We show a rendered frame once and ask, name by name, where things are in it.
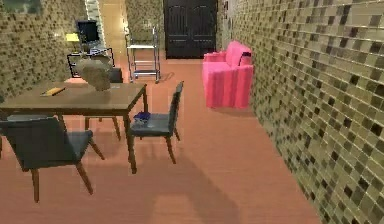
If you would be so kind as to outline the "black television set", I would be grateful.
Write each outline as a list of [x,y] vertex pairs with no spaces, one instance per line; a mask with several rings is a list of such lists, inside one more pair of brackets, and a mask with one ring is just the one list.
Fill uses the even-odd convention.
[[76,26],[82,44],[96,44],[100,42],[96,20],[78,20]]

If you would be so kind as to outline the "silver metal shelf cart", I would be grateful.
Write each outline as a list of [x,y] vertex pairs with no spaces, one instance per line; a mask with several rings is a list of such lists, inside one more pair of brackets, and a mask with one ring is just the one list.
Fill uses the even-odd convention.
[[125,41],[129,81],[153,76],[158,83],[161,79],[161,67],[157,28],[152,27],[141,34],[127,29]]

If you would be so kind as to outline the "brown wooden dining table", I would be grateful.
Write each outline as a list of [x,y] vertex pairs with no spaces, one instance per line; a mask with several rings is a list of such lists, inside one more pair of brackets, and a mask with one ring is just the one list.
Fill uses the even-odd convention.
[[[41,93],[54,88],[65,87],[55,96],[42,97]],[[143,109],[148,111],[146,84],[115,83],[105,91],[96,91],[86,83],[44,83],[33,87],[0,104],[0,114],[55,114],[62,126],[64,115],[83,116],[121,116],[128,147],[128,161],[131,172],[137,173],[133,143],[130,143],[129,113],[140,98],[143,98]]]

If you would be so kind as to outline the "yellow pencil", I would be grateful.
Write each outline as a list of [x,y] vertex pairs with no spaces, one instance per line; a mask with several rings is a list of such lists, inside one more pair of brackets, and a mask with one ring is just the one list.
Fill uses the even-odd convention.
[[42,97],[55,96],[64,90],[65,90],[65,87],[54,87],[54,88],[51,88],[51,89],[41,93],[41,96]]

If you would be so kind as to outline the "black frame side table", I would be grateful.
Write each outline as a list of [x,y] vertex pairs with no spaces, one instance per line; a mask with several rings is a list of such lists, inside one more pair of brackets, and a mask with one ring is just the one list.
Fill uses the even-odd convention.
[[114,53],[112,48],[91,49],[89,52],[74,52],[66,56],[69,71],[72,78],[79,78],[77,71],[75,70],[78,58],[90,58],[94,59],[96,56],[106,56],[108,62],[115,66]]

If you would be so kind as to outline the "framed wall picture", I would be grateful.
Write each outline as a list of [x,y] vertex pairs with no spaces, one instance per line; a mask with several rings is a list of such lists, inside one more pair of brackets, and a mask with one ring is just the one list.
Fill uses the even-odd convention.
[[39,14],[41,0],[2,0],[6,12],[19,14]]

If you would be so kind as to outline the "black double door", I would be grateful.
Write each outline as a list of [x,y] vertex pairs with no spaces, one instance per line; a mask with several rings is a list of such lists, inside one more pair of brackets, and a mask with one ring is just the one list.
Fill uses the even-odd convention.
[[216,50],[218,0],[164,0],[167,59],[202,59]]

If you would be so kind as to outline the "blue object on chair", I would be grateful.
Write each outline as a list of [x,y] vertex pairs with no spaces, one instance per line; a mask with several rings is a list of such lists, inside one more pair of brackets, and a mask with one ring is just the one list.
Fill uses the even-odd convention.
[[134,121],[138,122],[139,124],[147,123],[150,119],[151,114],[149,112],[140,111],[134,116]]

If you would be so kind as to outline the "dark grey wooden-legged chair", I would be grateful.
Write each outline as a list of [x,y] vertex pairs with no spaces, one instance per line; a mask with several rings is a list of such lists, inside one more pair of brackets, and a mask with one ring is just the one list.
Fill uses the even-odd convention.
[[90,195],[93,187],[82,165],[89,146],[104,160],[91,130],[65,131],[55,117],[0,121],[0,131],[10,143],[23,172],[31,172],[34,201],[39,202],[39,170],[67,165],[76,167]]
[[[120,68],[112,68],[109,71],[109,80],[111,83],[122,83],[123,82],[123,75],[122,75],[122,70]],[[84,125],[85,129],[88,129],[90,127],[90,120],[92,119],[92,116],[85,116],[84,117]],[[118,125],[118,120],[115,116],[111,116],[115,133],[118,139],[121,139],[121,133],[120,133],[120,128]]]
[[144,137],[163,137],[166,141],[167,150],[173,164],[176,163],[176,159],[172,149],[171,137],[175,135],[176,139],[180,141],[176,123],[183,87],[183,81],[177,84],[175,92],[172,95],[168,113],[150,113],[151,117],[147,123],[139,124],[134,121],[130,127],[130,143],[134,142],[135,137],[140,139]]

